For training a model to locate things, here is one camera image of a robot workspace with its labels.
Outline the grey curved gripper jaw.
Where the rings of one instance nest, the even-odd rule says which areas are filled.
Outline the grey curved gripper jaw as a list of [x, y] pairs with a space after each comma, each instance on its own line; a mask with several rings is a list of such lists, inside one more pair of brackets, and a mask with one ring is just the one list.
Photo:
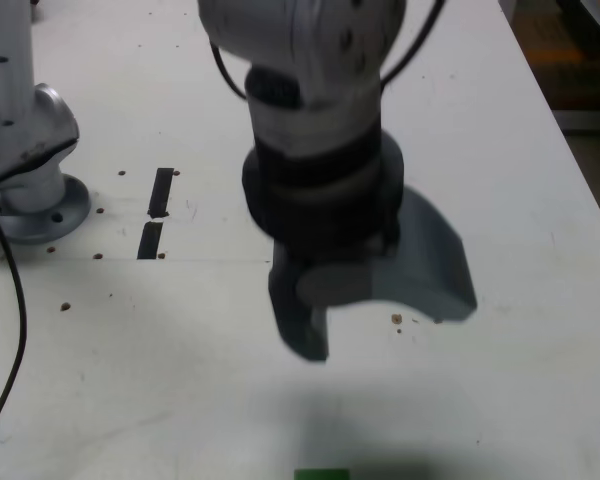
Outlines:
[[418, 192], [405, 188], [399, 238], [386, 254], [330, 259], [300, 276], [298, 297], [313, 307], [369, 301], [405, 305], [435, 321], [464, 321], [477, 299], [460, 236]]

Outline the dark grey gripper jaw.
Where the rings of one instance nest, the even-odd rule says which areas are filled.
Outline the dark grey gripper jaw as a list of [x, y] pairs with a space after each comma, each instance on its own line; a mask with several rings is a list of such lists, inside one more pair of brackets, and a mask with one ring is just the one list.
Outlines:
[[284, 344], [308, 362], [326, 362], [329, 356], [326, 310], [306, 304], [297, 287], [314, 263], [294, 257], [274, 243], [268, 291], [276, 326]]

